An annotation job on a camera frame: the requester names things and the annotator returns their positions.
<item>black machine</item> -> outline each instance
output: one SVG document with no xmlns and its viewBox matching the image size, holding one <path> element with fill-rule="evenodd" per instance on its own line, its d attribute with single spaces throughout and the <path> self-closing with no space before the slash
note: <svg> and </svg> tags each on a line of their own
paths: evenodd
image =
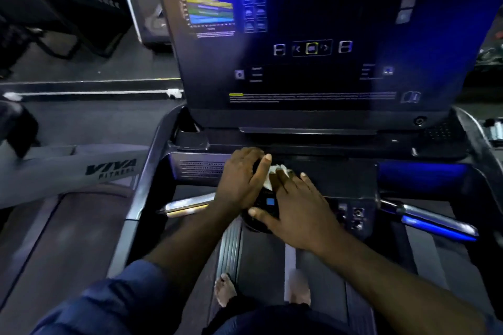
<svg viewBox="0 0 503 335">
<path fill-rule="evenodd" d="M 81 43 L 109 57 L 132 24 L 126 0 L 0 0 L 0 16 L 62 59 L 71 58 Z M 76 44 L 67 54 L 55 53 L 40 39 L 40 30 L 72 34 Z"/>
<path fill-rule="evenodd" d="M 503 319 L 503 169 L 480 124 L 451 106 L 502 1 L 162 0 L 187 102 L 160 122 L 94 279 L 168 236 L 183 220 L 159 214 L 173 201 L 203 209 L 230 154 L 257 146 L 307 173 L 368 246 Z M 277 214 L 271 192 L 256 203 Z M 293 267 L 313 309 L 360 335 L 391 333 L 347 282 L 265 232 L 246 214 L 229 226 L 182 326 L 211 319 L 215 304 L 200 302 L 213 276 L 281 304 Z"/>
</svg>

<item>person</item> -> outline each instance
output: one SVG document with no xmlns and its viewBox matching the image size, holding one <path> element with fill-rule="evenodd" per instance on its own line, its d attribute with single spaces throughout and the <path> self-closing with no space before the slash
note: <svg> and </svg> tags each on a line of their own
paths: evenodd
<svg viewBox="0 0 503 335">
<path fill-rule="evenodd" d="M 270 174 L 279 219 L 252 207 L 271 161 L 272 156 L 258 148 L 235 151 L 225 164 L 215 199 L 205 211 L 184 220 L 178 231 L 115 278 L 97 282 L 76 300 L 55 308 L 32 334 L 174 333 L 198 275 L 224 230 L 244 209 L 285 243 L 318 256 L 399 334 L 503 334 L 501 322 L 389 262 L 344 231 L 306 174 Z M 312 311 L 305 280 L 300 276 L 291 280 L 290 304 L 256 308 L 238 296 L 223 275 L 215 293 L 224 308 L 203 334 L 353 333 L 344 324 Z"/>
</svg>

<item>hand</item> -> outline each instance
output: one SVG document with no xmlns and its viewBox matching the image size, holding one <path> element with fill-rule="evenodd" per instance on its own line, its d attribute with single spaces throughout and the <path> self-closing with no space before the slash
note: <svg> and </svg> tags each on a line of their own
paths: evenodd
<svg viewBox="0 0 503 335">
<path fill-rule="evenodd" d="M 306 174 L 300 174 L 302 179 L 293 172 L 289 175 L 282 170 L 269 174 L 278 200 L 279 220 L 255 207 L 248 213 L 288 245 L 319 255 L 333 235 L 342 230 L 341 226 Z"/>
<path fill-rule="evenodd" d="M 254 175 L 253 165 L 258 159 L 261 161 Z M 264 155 L 255 147 L 234 151 L 223 168 L 215 202 L 236 211 L 236 215 L 251 207 L 264 185 L 272 159 L 271 154 Z"/>
</svg>

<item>treadmill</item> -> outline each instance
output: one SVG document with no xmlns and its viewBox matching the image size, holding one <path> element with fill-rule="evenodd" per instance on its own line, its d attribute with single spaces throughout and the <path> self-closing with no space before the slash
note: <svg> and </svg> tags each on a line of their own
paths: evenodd
<svg viewBox="0 0 503 335">
<path fill-rule="evenodd" d="M 230 154 L 257 146 L 307 173 L 368 246 L 503 319 L 494 263 L 503 169 L 481 125 L 452 107 L 501 2 L 162 0 L 187 101 L 159 123 L 96 277 L 120 273 L 173 233 L 186 219 L 173 201 L 204 207 Z M 277 209 L 267 191 L 256 203 Z M 262 304 L 282 304 L 291 268 L 305 273 L 313 309 L 359 335 L 392 333 L 340 276 L 245 212 L 208 260 L 177 333 L 211 320 L 221 273 Z"/>
</svg>

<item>bare foot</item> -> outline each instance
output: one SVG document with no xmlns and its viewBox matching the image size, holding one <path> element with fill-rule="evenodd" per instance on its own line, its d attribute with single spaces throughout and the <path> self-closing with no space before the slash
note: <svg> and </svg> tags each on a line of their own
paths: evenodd
<svg viewBox="0 0 503 335">
<path fill-rule="evenodd" d="M 215 281 L 215 297 L 220 306 L 225 307 L 231 298 L 237 295 L 234 283 L 229 278 L 228 274 L 223 274 Z"/>
<path fill-rule="evenodd" d="M 292 269 L 288 278 L 288 302 L 306 303 L 311 306 L 311 290 L 307 279 L 299 269 Z"/>
</svg>

